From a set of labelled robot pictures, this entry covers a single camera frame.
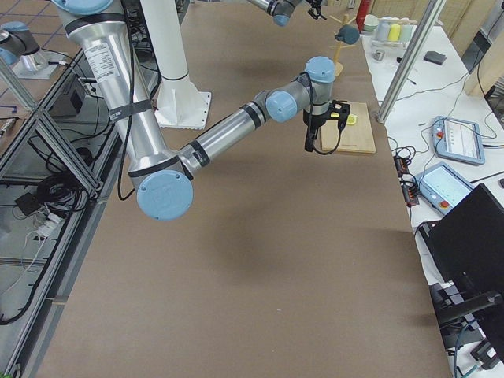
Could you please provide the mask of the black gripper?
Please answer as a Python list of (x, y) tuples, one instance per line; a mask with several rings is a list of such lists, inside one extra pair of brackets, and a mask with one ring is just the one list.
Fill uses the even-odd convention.
[(309, 10), (308, 14), (314, 19), (314, 20), (326, 20), (327, 17), (322, 13), (322, 6), (323, 6), (323, 0), (309, 0)]
[(331, 117), (332, 111), (327, 109), (323, 113), (312, 113), (309, 108), (302, 112), (303, 122), (306, 125), (305, 151), (313, 152), (315, 150), (314, 143), (317, 139), (318, 128), (323, 126)]

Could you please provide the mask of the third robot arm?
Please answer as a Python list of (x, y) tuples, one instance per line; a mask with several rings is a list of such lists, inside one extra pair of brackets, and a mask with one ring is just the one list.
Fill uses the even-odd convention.
[(54, 70), (28, 26), (20, 21), (1, 25), (1, 59), (20, 79), (48, 80)]

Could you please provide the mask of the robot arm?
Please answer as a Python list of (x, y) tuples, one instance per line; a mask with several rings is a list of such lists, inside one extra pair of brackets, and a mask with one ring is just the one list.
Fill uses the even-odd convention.
[[(266, 12), (272, 17), (273, 22), (280, 27), (288, 25), (293, 12), (302, 4), (302, 0), (248, 0), (248, 2)], [(327, 19), (321, 11), (322, 1), (313, 0), (306, 1), (306, 3), (309, 5), (307, 13), (314, 20)]]
[(335, 65), (318, 56), (287, 85), (260, 92), (207, 127), (212, 95), (191, 81), (174, 2), (141, 2), (161, 80), (157, 97), (139, 67), (125, 2), (57, 1), (55, 7), (68, 39), (83, 49), (123, 141), (139, 208), (155, 220), (184, 215), (194, 174), (267, 121), (302, 114), (311, 147), (319, 127), (335, 117)]

